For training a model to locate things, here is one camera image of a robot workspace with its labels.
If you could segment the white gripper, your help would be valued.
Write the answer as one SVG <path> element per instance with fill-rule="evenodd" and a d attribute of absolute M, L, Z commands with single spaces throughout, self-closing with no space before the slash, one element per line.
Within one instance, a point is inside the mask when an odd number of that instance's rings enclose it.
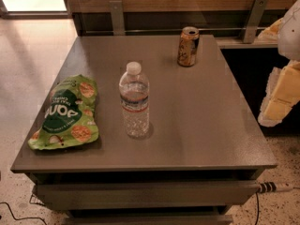
<path fill-rule="evenodd" d="M 300 101 L 300 0 L 282 19 L 262 30 L 258 39 L 277 41 L 279 54 L 291 60 L 284 68 L 274 67 L 267 81 L 258 122 L 270 128 L 281 123 Z"/>

